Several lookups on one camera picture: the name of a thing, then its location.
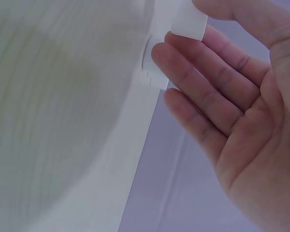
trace knuckle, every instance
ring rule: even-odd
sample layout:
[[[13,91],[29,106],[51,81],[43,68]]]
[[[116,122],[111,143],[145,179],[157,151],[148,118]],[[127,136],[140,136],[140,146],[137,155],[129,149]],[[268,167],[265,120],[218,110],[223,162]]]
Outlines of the knuckle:
[[[252,59],[251,56],[244,56],[242,57],[237,64],[235,65],[235,70],[238,71],[239,73],[241,73],[244,68],[246,67],[246,65],[249,63],[249,61]]]
[[[215,91],[208,91],[205,93],[201,98],[202,109],[206,113],[206,111],[215,103],[217,99],[218,92]]]
[[[230,82],[234,79],[235,72],[230,68],[223,67],[217,73],[217,90],[219,92],[223,91],[224,88],[230,84]]]

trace white surface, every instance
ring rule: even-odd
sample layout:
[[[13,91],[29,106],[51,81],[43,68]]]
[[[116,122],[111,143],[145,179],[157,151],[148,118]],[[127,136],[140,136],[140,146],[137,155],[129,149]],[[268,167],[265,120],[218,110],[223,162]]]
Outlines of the white surface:
[[[172,33],[202,41],[208,16],[198,10],[192,0],[182,1],[172,21]]]
[[[0,0],[0,232],[116,232],[159,90],[154,0]]]
[[[156,44],[163,42],[163,39],[151,36],[146,44],[144,57],[143,57],[143,72],[145,75],[141,76],[141,82],[151,87],[166,90],[168,87],[169,79],[164,75],[160,68],[154,63],[151,51]]]

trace palm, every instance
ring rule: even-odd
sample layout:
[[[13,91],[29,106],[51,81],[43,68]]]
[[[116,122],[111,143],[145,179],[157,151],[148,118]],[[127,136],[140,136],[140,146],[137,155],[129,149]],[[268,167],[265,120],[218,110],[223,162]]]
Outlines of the palm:
[[[169,109],[208,154],[230,199],[262,225],[250,212],[290,207],[290,112],[272,66],[212,27],[202,43],[170,33],[166,42],[153,58],[181,90],[166,92]]]

